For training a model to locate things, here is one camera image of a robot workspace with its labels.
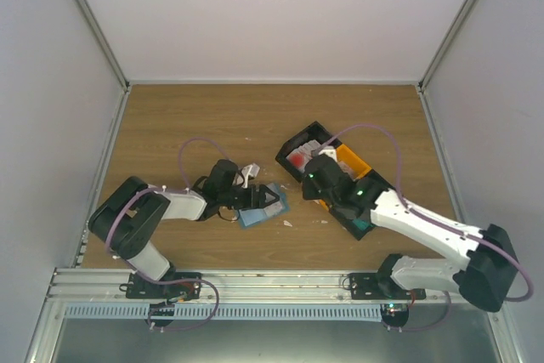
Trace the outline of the blue leather card holder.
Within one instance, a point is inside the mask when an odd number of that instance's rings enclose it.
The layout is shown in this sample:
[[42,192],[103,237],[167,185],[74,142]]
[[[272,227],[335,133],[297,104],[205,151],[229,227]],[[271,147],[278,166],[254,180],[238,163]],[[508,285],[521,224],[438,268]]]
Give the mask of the blue leather card holder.
[[[284,213],[287,213],[290,210],[289,205],[287,203],[287,210]],[[271,218],[267,218],[264,214],[263,209],[253,209],[253,210],[242,210],[240,211],[240,218],[238,220],[238,223],[240,227],[243,230],[249,229],[255,225],[261,224],[267,220],[270,220]]]

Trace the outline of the white card with red dots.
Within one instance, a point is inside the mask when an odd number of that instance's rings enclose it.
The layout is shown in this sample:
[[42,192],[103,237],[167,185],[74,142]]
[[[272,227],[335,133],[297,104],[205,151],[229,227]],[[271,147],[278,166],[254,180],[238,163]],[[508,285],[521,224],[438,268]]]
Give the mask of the white card with red dots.
[[281,188],[277,184],[270,183],[268,184],[268,187],[280,197],[278,202],[270,204],[263,210],[267,218],[273,218],[287,210],[286,196],[282,193]]

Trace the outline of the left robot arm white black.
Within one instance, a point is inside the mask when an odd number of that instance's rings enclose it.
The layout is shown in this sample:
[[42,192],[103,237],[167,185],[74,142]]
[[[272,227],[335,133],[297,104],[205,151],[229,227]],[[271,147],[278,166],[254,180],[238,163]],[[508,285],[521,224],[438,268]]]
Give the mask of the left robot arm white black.
[[146,184],[138,177],[125,180],[94,211],[88,230],[105,250],[123,260],[145,279],[145,287],[156,298],[166,298],[175,288],[175,267],[151,243],[159,223],[166,219],[203,222],[221,217],[223,208],[235,212],[266,211],[281,202],[281,196],[266,184],[252,184],[252,168],[239,168],[221,159],[207,176],[185,190]]

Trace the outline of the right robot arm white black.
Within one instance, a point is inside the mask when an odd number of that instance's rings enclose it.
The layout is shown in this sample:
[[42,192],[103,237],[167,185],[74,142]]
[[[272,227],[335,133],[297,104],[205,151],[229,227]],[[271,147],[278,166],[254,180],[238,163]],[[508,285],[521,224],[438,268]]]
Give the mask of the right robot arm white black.
[[444,218],[400,197],[376,172],[352,179],[327,155],[312,158],[303,174],[303,198],[322,200],[349,222],[394,231],[436,252],[436,259],[391,254],[379,271],[377,291],[395,299],[405,290],[454,292],[472,306],[497,312],[518,273],[508,233]]

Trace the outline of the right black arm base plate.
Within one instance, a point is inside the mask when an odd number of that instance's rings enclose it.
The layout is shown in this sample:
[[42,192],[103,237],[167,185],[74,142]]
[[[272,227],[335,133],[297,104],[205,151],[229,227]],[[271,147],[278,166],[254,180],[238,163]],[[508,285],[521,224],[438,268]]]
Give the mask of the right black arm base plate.
[[376,272],[352,272],[341,280],[341,287],[353,300],[415,300],[425,299],[424,289],[408,290],[389,277]]

